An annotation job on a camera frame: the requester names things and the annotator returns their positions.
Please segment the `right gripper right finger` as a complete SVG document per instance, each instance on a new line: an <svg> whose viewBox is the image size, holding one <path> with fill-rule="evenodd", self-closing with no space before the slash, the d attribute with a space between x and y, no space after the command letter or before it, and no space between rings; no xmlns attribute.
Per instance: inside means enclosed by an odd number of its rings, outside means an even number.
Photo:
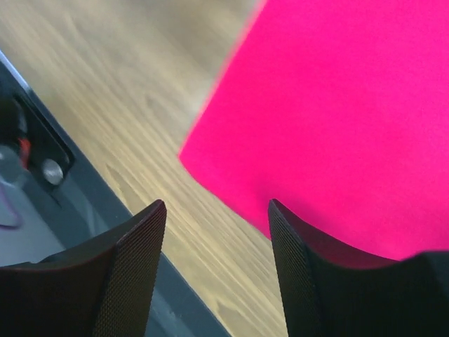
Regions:
<svg viewBox="0 0 449 337"><path fill-rule="evenodd" d="M356 249L269 203L289 336L447 336L448 253L395 261Z"/></svg>

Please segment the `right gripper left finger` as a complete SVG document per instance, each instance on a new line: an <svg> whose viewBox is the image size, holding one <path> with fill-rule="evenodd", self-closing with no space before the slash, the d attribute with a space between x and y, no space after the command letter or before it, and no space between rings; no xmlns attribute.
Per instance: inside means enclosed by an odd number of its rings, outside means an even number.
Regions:
<svg viewBox="0 0 449 337"><path fill-rule="evenodd" d="M156 200L38 263L1 268L2 336L143 336L166 227Z"/></svg>

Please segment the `pink t shirt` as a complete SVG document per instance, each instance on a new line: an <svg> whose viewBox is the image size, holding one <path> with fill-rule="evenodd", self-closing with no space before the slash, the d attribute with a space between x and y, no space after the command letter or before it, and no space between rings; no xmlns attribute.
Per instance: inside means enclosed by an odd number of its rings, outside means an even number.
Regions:
<svg viewBox="0 0 449 337"><path fill-rule="evenodd" d="M378 256L446 250L448 2L264 2L180 161L263 234L277 199Z"/></svg>

